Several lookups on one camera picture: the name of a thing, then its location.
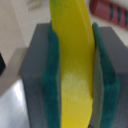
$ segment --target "white surface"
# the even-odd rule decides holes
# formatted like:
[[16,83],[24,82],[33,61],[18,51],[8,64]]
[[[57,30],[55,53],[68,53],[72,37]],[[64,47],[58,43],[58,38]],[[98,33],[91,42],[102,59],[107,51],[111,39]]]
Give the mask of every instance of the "white surface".
[[[42,8],[29,10],[28,1],[43,1]],[[128,0],[111,0],[128,8]],[[99,26],[112,26],[125,45],[128,45],[128,31],[96,18],[89,11],[90,0],[85,0],[91,23]],[[38,23],[50,22],[48,0],[1,0],[0,1],[0,52],[8,63],[14,50],[18,47],[29,46],[35,27]]]
[[10,0],[0,0],[0,52],[7,64],[16,48],[25,47]]

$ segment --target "green sponge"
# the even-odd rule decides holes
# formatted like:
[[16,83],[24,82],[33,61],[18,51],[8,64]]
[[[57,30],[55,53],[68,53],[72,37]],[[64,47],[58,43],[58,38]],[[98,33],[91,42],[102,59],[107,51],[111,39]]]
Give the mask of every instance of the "green sponge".
[[116,113],[120,81],[103,45],[96,23],[93,32],[97,45],[94,76],[93,118],[95,128],[111,128]]
[[50,24],[48,31],[49,55],[46,71],[43,74],[45,110],[48,128],[60,128],[60,68],[59,41]]

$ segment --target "banana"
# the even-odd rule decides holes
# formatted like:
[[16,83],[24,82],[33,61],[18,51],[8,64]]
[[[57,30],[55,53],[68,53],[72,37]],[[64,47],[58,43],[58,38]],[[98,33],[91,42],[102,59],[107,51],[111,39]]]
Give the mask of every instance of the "banana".
[[84,0],[49,0],[61,57],[61,127],[87,128],[92,115],[95,43]]

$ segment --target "sponge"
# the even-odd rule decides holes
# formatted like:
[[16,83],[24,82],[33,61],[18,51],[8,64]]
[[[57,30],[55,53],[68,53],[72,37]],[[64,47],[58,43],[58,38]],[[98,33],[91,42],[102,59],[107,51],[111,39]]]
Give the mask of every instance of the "sponge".
[[61,58],[62,128],[87,128],[92,115],[94,36],[84,0],[49,0]]
[[45,110],[48,128],[60,128],[60,68],[59,41],[50,24],[48,31],[49,55],[46,71],[43,74]]
[[96,23],[93,24],[93,31],[97,45],[93,103],[94,127],[111,128],[119,98],[120,81],[103,45]]

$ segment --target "yellow banana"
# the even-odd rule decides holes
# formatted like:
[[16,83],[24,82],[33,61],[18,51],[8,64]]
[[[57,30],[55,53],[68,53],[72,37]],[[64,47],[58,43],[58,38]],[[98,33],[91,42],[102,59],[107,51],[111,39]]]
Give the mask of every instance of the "yellow banana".
[[87,128],[93,102],[94,36],[84,0],[49,0],[61,56],[61,127]]

